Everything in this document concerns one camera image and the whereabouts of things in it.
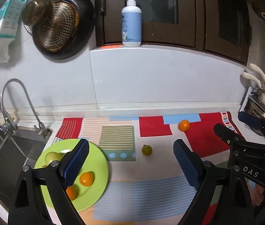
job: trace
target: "patchwork tablecloth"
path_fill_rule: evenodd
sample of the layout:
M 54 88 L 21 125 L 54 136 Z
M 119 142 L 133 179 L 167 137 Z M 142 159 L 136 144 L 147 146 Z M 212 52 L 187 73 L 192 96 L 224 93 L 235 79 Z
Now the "patchwork tablecloth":
M 183 119 L 190 122 L 186 132 L 177 128 Z M 173 143 L 183 139 L 203 160 L 226 167 L 229 146 L 215 136 L 216 123 L 242 135 L 229 112 L 64 119 L 54 142 L 87 139 L 102 150 L 109 163 L 110 182 L 103 196 L 79 212 L 86 224 L 177 224 L 196 191 L 177 163 Z M 145 144 L 152 147 L 151 156 L 142 154 Z M 216 188 L 203 224 L 212 218 L 220 190 Z

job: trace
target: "blue lotion bottle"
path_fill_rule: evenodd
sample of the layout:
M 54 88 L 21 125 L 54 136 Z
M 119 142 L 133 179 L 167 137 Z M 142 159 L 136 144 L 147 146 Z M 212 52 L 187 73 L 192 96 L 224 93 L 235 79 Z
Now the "blue lotion bottle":
M 142 11 L 135 0 L 127 0 L 127 6 L 121 12 L 122 43 L 126 47 L 141 45 Z

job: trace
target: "metal bolt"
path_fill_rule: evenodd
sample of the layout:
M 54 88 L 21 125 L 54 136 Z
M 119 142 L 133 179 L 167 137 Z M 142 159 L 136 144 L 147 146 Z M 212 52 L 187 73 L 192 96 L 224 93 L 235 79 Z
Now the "metal bolt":
M 52 166 L 52 167 L 56 167 L 57 165 L 58 165 L 58 161 L 53 161 L 50 165 Z
M 210 161 L 204 161 L 203 164 L 204 164 L 206 167 L 211 167 L 211 166 L 213 165 Z
M 27 172 L 28 170 L 29 170 L 29 166 L 24 166 L 24 167 L 23 167 L 23 171 L 24 171 L 24 172 Z
M 240 167 L 237 165 L 234 165 L 234 170 L 238 172 L 238 171 L 240 171 Z

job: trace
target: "bottle label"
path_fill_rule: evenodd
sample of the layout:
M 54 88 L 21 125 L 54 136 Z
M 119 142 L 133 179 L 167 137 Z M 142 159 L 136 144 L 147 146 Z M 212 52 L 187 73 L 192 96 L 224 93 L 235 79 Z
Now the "bottle label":
M 142 14 L 141 13 L 122 13 L 122 41 L 140 42 Z

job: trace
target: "green fruit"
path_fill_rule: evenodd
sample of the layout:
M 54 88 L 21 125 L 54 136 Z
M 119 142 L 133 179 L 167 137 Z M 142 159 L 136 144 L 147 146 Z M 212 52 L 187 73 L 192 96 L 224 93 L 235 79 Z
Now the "green fruit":
M 152 148 L 151 148 L 151 146 L 143 145 L 143 147 L 142 147 L 142 153 L 143 153 L 145 156 L 150 156 L 151 153 L 152 153 Z
M 45 162 L 46 165 L 49 165 L 53 161 L 60 161 L 62 159 L 62 156 L 60 153 L 56 152 L 48 152 L 45 156 Z

